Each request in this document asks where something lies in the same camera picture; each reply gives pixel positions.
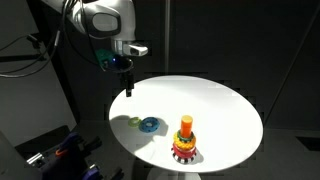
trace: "table surface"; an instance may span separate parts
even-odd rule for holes
[[[171,153],[181,117],[193,117],[197,159],[179,164]],[[160,127],[143,133],[128,126],[131,117],[156,117]],[[240,94],[219,83],[189,76],[160,76],[135,84],[132,97],[122,91],[109,120],[120,144],[138,158],[178,172],[215,172],[249,158],[260,145],[263,126],[255,108]]]

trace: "blue ring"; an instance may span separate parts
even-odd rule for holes
[[[160,122],[158,119],[154,117],[147,117],[139,124],[139,129],[144,133],[150,133],[156,131],[159,126]]]

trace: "yellow ring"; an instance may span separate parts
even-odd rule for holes
[[[180,139],[179,139],[179,137],[178,137],[178,132],[176,132],[176,133],[174,133],[174,135],[173,135],[173,141],[174,141],[174,144],[175,144],[178,148],[180,148],[180,149],[182,149],[182,150],[185,150],[185,151],[188,151],[188,150],[192,149],[192,148],[195,146],[195,144],[196,144],[196,137],[194,136],[194,137],[192,138],[191,142],[185,143],[185,142],[180,141]]]

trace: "floor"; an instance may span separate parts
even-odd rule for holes
[[[97,164],[103,175],[121,167],[123,180],[146,179],[151,165],[135,158],[115,139],[109,123],[82,121],[74,131],[87,141],[99,136],[102,147],[87,158]],[[320,137],[319,131],[264,129],[256,153],[237,167],[219,173],[200,174],[202,180],[317,180],[320,179],[320,152],[309,151],[296,136]]]

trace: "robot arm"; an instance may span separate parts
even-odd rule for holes
[[[62,13],[64,0],[42,0]],[[112,51],[120,56],[144,56],[148,48],[135,42],[135,11],[132,0],[83,0],[85,17],[78,1],[67,18],[77,30],[91,38],[111,38]]]

